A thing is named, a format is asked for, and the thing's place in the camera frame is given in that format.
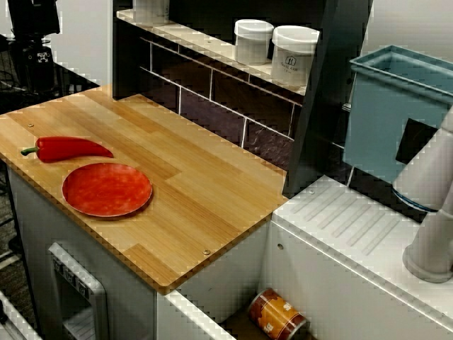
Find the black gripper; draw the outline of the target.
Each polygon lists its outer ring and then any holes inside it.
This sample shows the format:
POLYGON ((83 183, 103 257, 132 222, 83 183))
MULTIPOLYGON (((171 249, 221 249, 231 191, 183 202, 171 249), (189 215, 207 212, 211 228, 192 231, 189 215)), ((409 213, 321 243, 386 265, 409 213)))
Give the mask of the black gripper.
MULTIPOLYGON (((8 0, 7 4, 15 41, 41 41, 47 35, 60 34, 55 0, 8 0)), ((18 83, 21 88, 28 88, 23 47, 19 42, 10 42, 8 48, 18 83)), ((52 90, 55 80, 51 48, 33 45, 27 61, 31 89, 36 92, 52 90)))

